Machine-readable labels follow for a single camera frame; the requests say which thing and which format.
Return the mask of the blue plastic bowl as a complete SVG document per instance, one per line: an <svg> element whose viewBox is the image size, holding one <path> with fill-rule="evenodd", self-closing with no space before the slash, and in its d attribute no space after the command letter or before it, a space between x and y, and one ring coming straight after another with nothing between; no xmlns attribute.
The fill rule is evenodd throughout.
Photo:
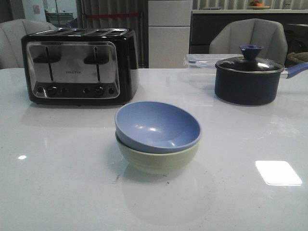
<svg viewBox="0 0 308 231"><path fill-rule="evenodd" d="M190 113L156 101L122 106L115 114L115 127L126 146L153 154L185 150L197 144L202 135L199 122Z"/></svg>

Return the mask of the green plastic bowl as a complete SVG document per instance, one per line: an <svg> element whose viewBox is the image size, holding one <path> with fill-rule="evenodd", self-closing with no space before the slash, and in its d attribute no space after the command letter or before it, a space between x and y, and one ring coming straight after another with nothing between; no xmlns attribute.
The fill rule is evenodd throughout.
<svg viewBox="0 0 308 231"><path fill-rule="evenodd" d="M175 172L187 166L195 157L200 142L182 151L153 154L134 150L126 146L115 135L118 147L123 157L136 169L150 174L167 174Z"/></svg>

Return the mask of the clear plastic food container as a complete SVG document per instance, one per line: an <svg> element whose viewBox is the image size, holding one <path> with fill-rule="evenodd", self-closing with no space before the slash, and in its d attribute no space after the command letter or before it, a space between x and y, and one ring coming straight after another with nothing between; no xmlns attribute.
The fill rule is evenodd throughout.
<svg viewBox="0 0 308 231"><path fill-rule="evenodd" d="M188 82L198 89L213 90L215 88L217 61L241 54L187 54L183 65L187 67Z"/></svg>

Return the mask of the black and chrome toaster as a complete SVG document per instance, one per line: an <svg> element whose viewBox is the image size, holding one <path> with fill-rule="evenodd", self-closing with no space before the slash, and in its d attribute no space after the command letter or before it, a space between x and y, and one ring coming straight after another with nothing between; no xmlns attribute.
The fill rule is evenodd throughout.
<svg viewBox="0 0 308 231"><path fill-rule="evenodd" d="M21 40L29 99L50 105L123 105L139 86L135 31L58 28Z"/></svg>

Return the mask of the white cabinet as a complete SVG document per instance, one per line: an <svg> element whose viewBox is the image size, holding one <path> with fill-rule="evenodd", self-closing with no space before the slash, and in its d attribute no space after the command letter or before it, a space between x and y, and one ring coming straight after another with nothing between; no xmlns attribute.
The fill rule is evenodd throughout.
<svg viewBox="0 0 308 231"><path fill-rule="evenodd" d="M148 1L149 68L183 68L192 6L192 0Z"/></svg>

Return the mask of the dark blue saucepan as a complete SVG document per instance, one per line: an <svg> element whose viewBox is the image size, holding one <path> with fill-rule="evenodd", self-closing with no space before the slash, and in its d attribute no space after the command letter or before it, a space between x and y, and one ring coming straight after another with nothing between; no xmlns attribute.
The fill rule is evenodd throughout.
<svg viewBox="0 0 308 231"><path fill-rule="evenodd" d="M239 105L265 105L275 100L279 81L308 69L307 63L274 72L239 72L216 66L215 94L220 99Z"/></svg>

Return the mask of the dark counter with white top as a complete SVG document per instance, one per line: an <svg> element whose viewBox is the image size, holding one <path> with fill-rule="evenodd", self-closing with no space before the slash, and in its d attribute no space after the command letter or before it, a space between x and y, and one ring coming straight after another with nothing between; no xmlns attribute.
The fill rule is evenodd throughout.
<svg viewBox="0 0 308 231"><path fill-rule="evenodd" d="M209 53L209 45L229 23L259 18L283 25L288 52L308 50L307 10L193 10L191 16L190 53Z"/></svg>

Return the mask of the grey chair right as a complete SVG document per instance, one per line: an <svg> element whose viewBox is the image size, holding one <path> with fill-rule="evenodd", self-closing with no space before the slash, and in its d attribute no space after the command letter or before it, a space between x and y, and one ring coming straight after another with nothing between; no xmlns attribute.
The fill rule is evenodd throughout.
<svg viewBox="0 0 308 231"><path fill-rule="evenodd" d="M210 54L240 54L241 45L258 45L263 49L258 55L284 64L287 40L283 25L264 19L247 19L229 23L212 40Z"/></svg>

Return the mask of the grey chair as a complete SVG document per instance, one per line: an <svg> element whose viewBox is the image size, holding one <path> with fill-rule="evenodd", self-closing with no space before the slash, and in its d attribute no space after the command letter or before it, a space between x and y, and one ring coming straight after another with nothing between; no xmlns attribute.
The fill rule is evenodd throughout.
<svg viewBox="0 0 308 231"><path fill-rule="evenodd" d="M264 19L247 19L229 23L212 40L210 54L240 54L241 45L258 45L263 49L258 55L284 64L287 40L283 25Z"/></svg>
<svg viewBox="0 0 308 231"><path fill-rule="evenodd" d="M55 29L48 22L16 19L0 25L0 68L23 68L21 39L28 34Z"/></svg>

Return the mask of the glass pot lid blue knob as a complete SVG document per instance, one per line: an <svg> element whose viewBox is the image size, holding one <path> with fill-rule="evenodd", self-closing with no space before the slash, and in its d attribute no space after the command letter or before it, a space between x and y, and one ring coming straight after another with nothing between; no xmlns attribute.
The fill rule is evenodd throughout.
<svg viewBox="0 0 308 231"><path fill-rule="evenodd" d="M284 65L271 60L260 58L263 46L241 45L239 46L243 56L221 59L216 62L216 68L239 73L276 73L284 69Z"/></svg>

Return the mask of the fruit plate on counter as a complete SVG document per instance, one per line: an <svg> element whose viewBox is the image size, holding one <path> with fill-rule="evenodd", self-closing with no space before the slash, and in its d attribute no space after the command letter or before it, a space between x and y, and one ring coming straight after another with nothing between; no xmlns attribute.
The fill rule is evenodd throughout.
<svg viewBox="0 0 308 231"><path fill-rule="evenodd" d="M247 6L249 9L252 10L265 10L265 9L269 9L270 6L264 5L263 3L261 3L258 0L252 0L248 3Z"/></svg>

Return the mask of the olive cushion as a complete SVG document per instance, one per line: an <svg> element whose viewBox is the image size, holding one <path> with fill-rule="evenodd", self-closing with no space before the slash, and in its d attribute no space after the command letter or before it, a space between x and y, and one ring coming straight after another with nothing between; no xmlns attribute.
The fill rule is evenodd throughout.
<svg viewBox="0 0 308 231"><path fill-rule="evenodd" d="M287 59L296 63L307 63L308 62L308 52L300 52L300 53L289 53L287 54Z"/></svg>

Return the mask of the grey chair left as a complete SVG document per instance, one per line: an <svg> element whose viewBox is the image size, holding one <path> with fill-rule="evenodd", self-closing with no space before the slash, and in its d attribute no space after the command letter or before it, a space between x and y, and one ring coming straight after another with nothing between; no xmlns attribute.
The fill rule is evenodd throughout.
<svg viewBox="0 0 308 231"><path fill-rule="evenodd" d="M21 39L28 34L55 29L48 22L16 19L0 25L0 68L23 68Z"/></svg>

